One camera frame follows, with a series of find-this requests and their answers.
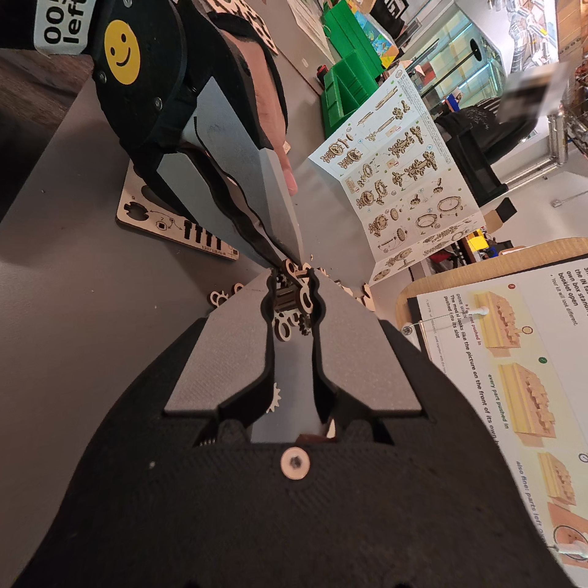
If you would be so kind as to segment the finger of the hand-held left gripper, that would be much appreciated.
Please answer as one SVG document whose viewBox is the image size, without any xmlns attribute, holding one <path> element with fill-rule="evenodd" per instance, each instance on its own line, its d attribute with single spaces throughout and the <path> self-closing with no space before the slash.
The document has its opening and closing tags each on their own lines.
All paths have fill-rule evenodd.
<svg viewBox="0 0 588 588">
<path fill-rule="evenodd" d="M 267 267 L 280 267 L 277 251 L 302 264 L 302 235 L 279 158 L 254 142 L 214 77 L 197 96 L 193 122 L 212 160 L 198 165 L 217 175 L 210 179 L 212 201 L 241 238 L 237 248 Z"/>
<path fill-rule="evenodd" d="M 157 172 L 202 228 L 262 267 L 280 267 L 274 248 L 235 203 L 221 174 L 202 151 L 167 153 Z"/>
</svg>

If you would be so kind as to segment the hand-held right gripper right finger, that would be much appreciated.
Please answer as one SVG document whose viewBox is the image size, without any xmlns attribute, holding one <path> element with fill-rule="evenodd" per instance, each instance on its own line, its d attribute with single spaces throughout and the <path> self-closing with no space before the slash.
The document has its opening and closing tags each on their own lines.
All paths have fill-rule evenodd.
<svg viewBox="0 0 588 588">
<path fill-rule="evenodd" d="M 378 317 L 319 270 L 309 270 L 309 289 L 313 394 L 321 422 L 421 413 Z"/>
</svg>

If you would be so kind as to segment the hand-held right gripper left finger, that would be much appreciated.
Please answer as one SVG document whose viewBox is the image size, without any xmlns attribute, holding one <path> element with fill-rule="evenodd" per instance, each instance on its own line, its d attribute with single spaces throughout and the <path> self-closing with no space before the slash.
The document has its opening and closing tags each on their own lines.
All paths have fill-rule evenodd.
<svg viewBox="0 0 588 588">
<path fill-rule="evenodd" d="M 238 420 L 246 428 L 273 398 L 275 280 L 265 270 L 202 324 L 164 408 L 167 415 Z"/>
</svg>

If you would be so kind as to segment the wooden model axle assembly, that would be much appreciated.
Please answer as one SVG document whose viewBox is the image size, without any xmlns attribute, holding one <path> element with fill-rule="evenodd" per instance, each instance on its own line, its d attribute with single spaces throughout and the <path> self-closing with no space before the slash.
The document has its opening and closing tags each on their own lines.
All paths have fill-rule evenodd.
<svg viewBox="0 0 588 588">
<path fill-rule="evenodd" d="M 264 354 L 273 339 L 288 342 L 295 332 L 311 337 L 317 302 L 312 291 L 312 267 L 285 260 L 277 270 L 264 270 L 249 283 L 234 283 L 229 291 L 212 291 L 211 313 L 202 336 L 212 349 L 229 348 L 246 356 Z"/>
</svg>

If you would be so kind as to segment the person's left hand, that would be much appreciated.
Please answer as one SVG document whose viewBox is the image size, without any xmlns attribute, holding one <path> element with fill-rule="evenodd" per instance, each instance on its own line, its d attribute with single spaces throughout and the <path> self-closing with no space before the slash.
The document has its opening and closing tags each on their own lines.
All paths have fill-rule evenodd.
<svg viewBox="0 0 588 588">
<path fill-rule="evenodd" d="M 252 74 L 261 128 L 279 159 L 288 192 L 294 196 L 298 186 L 288 156 L 283 149 L 286 141 L 286 122 L 264 51 L 254 40 L 236 37 L 235 43 Z"/>
</svg>

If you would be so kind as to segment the wooden sheet with large cutouts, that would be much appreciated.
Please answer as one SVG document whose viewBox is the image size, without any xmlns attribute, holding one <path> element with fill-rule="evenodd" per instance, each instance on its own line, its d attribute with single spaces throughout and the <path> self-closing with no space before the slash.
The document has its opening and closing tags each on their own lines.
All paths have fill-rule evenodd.
<svg viewBox="0 0 588 588">
<path fill-rule="evenodd" d="M 239 260 L 239 252 L 234 247 L 188 218 L 152 202 L 146 197 L 147 191 L 146 184 L 129 162 L 116 212 L 119 223 L 197 251 L 231 261 Z"/>
</svg>

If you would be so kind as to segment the green plastic bin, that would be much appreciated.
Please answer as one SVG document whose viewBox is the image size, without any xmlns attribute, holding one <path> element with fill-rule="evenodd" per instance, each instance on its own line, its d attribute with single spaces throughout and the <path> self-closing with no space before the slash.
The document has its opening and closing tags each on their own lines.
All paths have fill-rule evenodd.
<svg viewBox="0 0 588 588">
<path fill-rule="evenodd" d="M 380 57 L 346 1 L 324 1 L 321 22 L 327 39 L 339 56 L 347 58 L 353 52 L 363 62 L 373 78 L 385 70 Z"/>
<path fill-rule="evenodd" d="M 375 93 L 376 79 L 383 70 L 380 57 L 370 49 L 351 51 L 327 71 L 320 96 L 325 138 L 331 137 Z"/>
</svg>

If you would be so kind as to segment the light wooden board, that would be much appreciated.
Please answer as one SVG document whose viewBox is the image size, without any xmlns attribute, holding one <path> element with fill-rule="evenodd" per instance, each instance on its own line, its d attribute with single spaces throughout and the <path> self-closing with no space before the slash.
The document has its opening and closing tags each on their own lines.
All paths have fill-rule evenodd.
<svg viewBox="0 0 588 588">
<path fill-rule="evenodd" d="M 500 254 L 496 258 L 422 277 L 401 291 L 396 302 L 396 326 L 401 330 L 411 322 L 408 301 L 418 295 L 586 258 L 587 238 L 565 238 L 524 247 L 510 254 Z"/>
</svg>

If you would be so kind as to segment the white instruction poster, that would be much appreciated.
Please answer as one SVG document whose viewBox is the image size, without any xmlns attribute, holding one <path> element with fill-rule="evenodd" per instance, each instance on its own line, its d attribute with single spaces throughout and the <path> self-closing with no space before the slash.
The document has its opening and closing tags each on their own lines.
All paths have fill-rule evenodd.
<svg viewBox="0 0 588 588">
<path fill-rule="evenodd" d="M 587 256 L 408 305 L 414 341 L 485 422 L 548 549 L 587 587 Z"/>
</svg>

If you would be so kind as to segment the folded instruction booklet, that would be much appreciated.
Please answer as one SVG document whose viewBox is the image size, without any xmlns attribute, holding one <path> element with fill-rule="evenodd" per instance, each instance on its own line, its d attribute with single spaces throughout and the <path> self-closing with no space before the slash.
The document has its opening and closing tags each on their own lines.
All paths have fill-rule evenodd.
<svg viewBox="0 0 588 588">
<path fill-rule="evenodd" d="M 362 225 L 370 286 L 486 225 L 401 65 L 309 159 L 340 183 Z"/>
</svg>

